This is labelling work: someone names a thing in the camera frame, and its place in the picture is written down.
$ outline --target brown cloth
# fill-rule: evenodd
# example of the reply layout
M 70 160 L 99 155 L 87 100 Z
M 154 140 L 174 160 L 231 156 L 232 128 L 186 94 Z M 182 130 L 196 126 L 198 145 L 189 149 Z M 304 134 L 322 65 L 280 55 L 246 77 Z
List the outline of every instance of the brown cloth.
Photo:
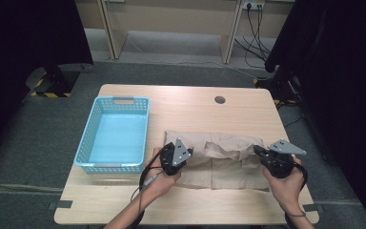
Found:
M 177 184 L 187 188 L 268 190 L 254 145 L 260 138 L 222 133 L 166 131 L 165 144 L 179 137 L 193 156 L 182 169 Z

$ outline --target forearm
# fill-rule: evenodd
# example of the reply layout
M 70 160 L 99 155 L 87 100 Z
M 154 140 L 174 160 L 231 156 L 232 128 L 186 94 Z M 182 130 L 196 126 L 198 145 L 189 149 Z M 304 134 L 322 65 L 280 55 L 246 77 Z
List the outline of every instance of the forearm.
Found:
M 154 200 L 154 195 L 149 190 L 140 192 L 117 216 L 115 216 L 105 229 L 124 229 L 130 226 Z
M 302 229 L 314 228 L 314 226 L 311 224 L 308 218 L 306 216 L 303 216 L 304 212 L 302 212 L 298 203 L 285 204 L 282 207 L 283 210 L 286 212 L 288 218 L 290 219 L 291 223 L 296 228 L 302 228 Z

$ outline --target human hand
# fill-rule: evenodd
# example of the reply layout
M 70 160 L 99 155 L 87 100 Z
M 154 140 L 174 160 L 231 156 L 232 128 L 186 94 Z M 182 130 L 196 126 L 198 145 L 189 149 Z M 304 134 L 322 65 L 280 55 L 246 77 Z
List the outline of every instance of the human hand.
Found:
M 294 157 L 294 162 L 301 164 L 301 160 Z M 262 173 L 269 181 L 274 198 L 287 213 L 298 215 L 301 213 L 298 198 L 304 177 L 297 168 L 293 168 L 290 175 L 285 178 L 273 177 L 270 171 L 262 166 Z
M 161 150 L 161 147 L 153 149 L 152 158 Z M 158 157 L 152 164 L 152 168 L 148 172 L 145 180 L 151 176 L 157 174 L 156 179 L 145 187 L 145 192 L 151 193 L 154 198 L 159 198 L 169 192 L 169 190 L 176 184 L 177 180 L 181 177 L 181 171 L 173 176 L 166 175 L 161 166 L 160 158 Z

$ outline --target power cord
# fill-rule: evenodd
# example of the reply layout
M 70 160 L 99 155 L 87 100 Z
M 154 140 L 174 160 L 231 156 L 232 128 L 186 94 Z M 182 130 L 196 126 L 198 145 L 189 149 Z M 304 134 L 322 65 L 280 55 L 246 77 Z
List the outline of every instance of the power cord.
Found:
M 297 121 L 301 120 L 303 117 L 304 117 L 304 115 L 302 115 L 301 117 L 299 117 L 299 118 L 298 118 L 298 119 L 296 119 L 295 121 L 292 121 L 292 122 L 290 122 L 290 123 L 288 123 L 288 124 L 285 124 L 285 125 L 284 125 L 284 128 L 286 128 L 286 127 L 288 127 L 288 126 L 290 126 L 290 125 L 292 125 L 292 124 L 296 123 Z
M 0 192 L 61 194 L 63 191 L 62 188 L 0 183 Z
M 299 104 L 293 100 L 278 100 L 275 104 L 275 107 L 279 110 L 282 106 L 287 106 L 287 107 L 296 107 Z
M 132 45 L 139 51 L 139 52 L 143 52 L 141 49 L 139 49 L 131 39 L 129 39 L 130 42 L 132 43 Z M 144 58 L 145 61 L 147 62 L 150 62 L 150 63 L 154 63 L 154 64 L 168 64 L 168 65 L 186 65 L 186 64 L 191 64 L 191 65 L 204 65 L 204 64 L 214 64 L 214 65 L 217 65 L 217 66 L 220 66 L 222 68 L 226 68 L 226 69 L 230 69 L 232 71 L 235 71 L 235 72 L 238 72 L 238 73 L 242 73 L 242 74 L 245 74 L 245 75 L 248 75 L 250 78 L 252 79 L 256 79 L 256 80 L 260 80 L 260 81 L 263 81 L 263 80 L 269 80 L 270 77 L 267 77 L 267 78 L 258 78 L 254 75 L 251 75 L 251 74 L 248 74 L 248 73 L 244 73 L 242 72 L 241 70 L 237 70 L 237 69 L 234 69 L 234 68 L 231 68 L 229 66 L 225 66 L 225 65 L 222 65 L 222 64 L 219 64 L 219 63 L 216 63 L 216 62 L 212 62 L 212 61 L 206 61 L 206 62 L 176 62 L 176 63 L 173 63 L 173 62 L 168 62 L 168 61 L 152 61 L 152 60 L 149 60 L 147 58 Z
M 260 25 L 261 25 L 261 22 L 262 22 L 262 19 L 263 19 L 263 9 L 261 8 L 260 5 L 257 5 L 257 30 L 254 31 L 254 26 L 253 26 L 253 23 L 252 23 L 252 20 L 251 20 L 251 16 L 250 16 L 250 11 L 251 11 L 251 8 L 252 8 L 252 4 L 249 3 L 247 5 L 247 13 L 248 13 L 248 20 L 249 20 L 249 24 L 251 25 L 251 30 L 252 30 L 252 34 L 254 36 L 254 39 L 249 42 L 248 40 L 246 40 L 246 38 L 243 36 L 243 39 L 245 40 L 245 42 L 248 44 L 248 48 L 242 46 L 238 41 L 237 39 L 235 39 L 235 42 L 237 44 L 239 44 L 246 52 L 245 52 L 245 62 L 253 67 L 253 68 L 257 68 L 257 66 L 253 66 L 251 64 L 248 63 L 248 52 L 256 55 L 258 58 L 260 58 L 261 60 L 263 61 L 266 61 L 267 59 L 267 54 L 270 54 L 270 51 L 269 49 L 266 48 L 266 46 L 264 46 L 264 44 L 261 42 L 260 40 Z M 254 49 L 258 49 L 260 51 L 260 54 L 257 54 L 253 51 L 251 51 L 251 47 L 254 48 Z
M 161 173 L 164 173 L 164 171 L 161 171 L 159 172 L 158 174 L 155 174 L 153 176 L 151 176 L 150 178 L 148 178 L 147 180 L 145 180 L 145 178 L 147 177 L 147 174 L 148 172 L 151 170 L 151 169 L 154 169 L 154 168 L 159 168 L 159 167 L 152 167 L 153 166 L 153 163 L 157 160 L 157 158 L 160 156 L 160 154 L 165 150 L 167 149 L 168 145 L 165 145 L 162 147 L 162 149 L 156 153 L 155 156 L 153 156 L 153 158 L 151 159 L 150 163 L 148 163 L 148 165 L 145 167 L 145 169 L 142 171 L 141 173 L 141 177 L 139 179 L 139 185 L 138 185 L 138 188 L 133 192 L 132 194 L 132 197 L 133 195 L 139 190 L 140 191 L 140 199 L 139 199 L 139 207 L 138 207 L 138 214 L 134 220 L 134 222 L 128 227 L 128 228 L 136 228 L 138 227 L 138 224 L 139 222 L 141 222 L 142 218 L 144 217 L 144 213 L 145 213 L 145 210 L 141 212 L 141 197 L 142 197 L 142 194 L 144 192 L 144 189 L 145 187 L 147 187 L 148 185 L 150 185 L 156 178 L 159 174 Z

